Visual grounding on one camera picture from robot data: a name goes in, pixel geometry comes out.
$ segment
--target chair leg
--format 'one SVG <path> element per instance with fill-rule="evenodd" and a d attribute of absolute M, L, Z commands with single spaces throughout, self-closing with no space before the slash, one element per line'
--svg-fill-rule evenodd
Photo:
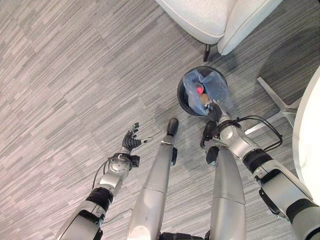
<path fill-rule="evenodd" d="M 205 45 L 204 55 L 203 55 L 203 61 L 206 62 L 208 60 L 209 54 L 210 54 L 210 44 Z"/>
<path fill-rule="evenodd" d="M 276 120 L 279 120 L 281 118 L 286 118 L 291 127 L 294 127 L 295 124 L 295 117 L 297 114 L 297 110 L 299 107 L 299 103 L 301 101 L 301 98 L 293 102 L 291 105 L 287 105 L 282 101 L 282 99 L 271 89 L 271 87 L 262 79 L 262 77 L 258 77 L 257 81 L 262 85 L 264 90 L 268 93 L 268 95 L 271 97 L 271 99 L 274 101 L 274 103 L 277 105 L 277 107 L 280 109 L 278 113 L 275 115 L 269 117 L 267 120 L 268 122 L 275 122 Z M 245 134 L 250 134 L 255 132 L 256 130 L 262 128 L 264 126 L 263 123 L 259 123 L 250 129 L 245 131 Z"/>

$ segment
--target red object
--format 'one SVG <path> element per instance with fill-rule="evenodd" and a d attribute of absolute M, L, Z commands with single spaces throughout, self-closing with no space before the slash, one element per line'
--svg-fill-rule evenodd
<path fill-rule="evenodd" d="M 197 86 L 196 87 L 196 92 L 200 95 L 200 94 L 203 94 L 204 93 L 204 88 L 201 87 L 201 86 Z"/>

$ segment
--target plastic bag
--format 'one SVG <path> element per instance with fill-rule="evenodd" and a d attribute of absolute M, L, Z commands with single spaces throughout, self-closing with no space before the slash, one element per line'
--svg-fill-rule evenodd
<path fill-rule="evenodd" d="M 217 101 L 227 109 L 232 107 L 228 94 L 228 85 L 225 79 L 214 70 L 204 77 L 195 69 L 184 77 L 183 85 L 188 95 L 188 104 L 197 114 L 207 115 L 206 108 L 201 101 L 201 93 L 197 92 L 197 88 L 201 85 L 204 86 L 204 91 L 210 100 Z"/>
<path fill-rule="evenodd" d="M 208 76 L 200 79 L 205 91 L 211 100 L 216 100 L 225 106 L 229 105 L 228 86 L 226 81 L 216 71 L 210 72 Z"/>
<path fill-rule="evenodd" d="M 186 94 L 188 95 L 189 107 L 192 108 L 195 113 L 205 116 L 206 109 L 201 104 L 201 100 L 197 92 L 197 87 L 199 86 L 198 84 L 200 84 L 203 79 L 204 76 L 202 76 L 197 70 L 193 70 L 185 76 L 183 85 Z"/>

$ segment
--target white chair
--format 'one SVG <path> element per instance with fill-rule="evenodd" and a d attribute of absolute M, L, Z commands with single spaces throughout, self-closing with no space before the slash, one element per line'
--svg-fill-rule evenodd
<path fill-rule="evenodd" d="M 282 0 L 156 0 L 191 36 L 206 44 L 217 43 L 221 55 L 230 53 Z"/>

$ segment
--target silver robot limb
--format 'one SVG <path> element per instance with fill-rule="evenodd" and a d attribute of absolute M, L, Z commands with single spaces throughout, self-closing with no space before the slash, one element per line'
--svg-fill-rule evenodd
<path fill-rule="evenodd" d="M 172 118 L 160 143 L 153 166 L 137 198 L 128 227 L 128 240 L 157 240 L 165 213 L 170 166 L 177 158 L 174 135 L 178 120 Z"/>
<path fill-rule="evenodd" d="M 230 121 L 231 118 L 225 112 L 220 111 L 219 117 L 214 115 L 214 121 L 220 126 L 214 131 L 217 133 L 214 137 L 219 135 L 219 139 L 206 139 L 207 141 L 203 141 L 204 145 L 226 148 L 240 159 L 261 186 L 259 195 L 265 204 L 273 214 L 290 221 L 298 239 L 320 239 L 320 207 L 313 202 L 307 187 L 247 137 L 241 126 Z M 210 235 L 209 239 L 222 238 Z M 240 239 L 240 235 L 228 239 Z"/>
<path fill-rule="evenodd" d="M 216 159 L 209 239 L 245 240 L 245 204 L 235 158 L 228 149 L 221 147 Z"/>
<path fill-rule="evenodd" d="M 132 149 L 142 144 L 135 139 L 139 123 L 127 132 L 119 153 L 110 157 L 107 171 L 99 184 L 92 186 L 90 195 L 83 201 L 58 231 L 57 240 L 100 240 L 103 223 L 109 205 L 117 196 L 131 168 L 139 166 L 139 157 L 131 155 Z"/>

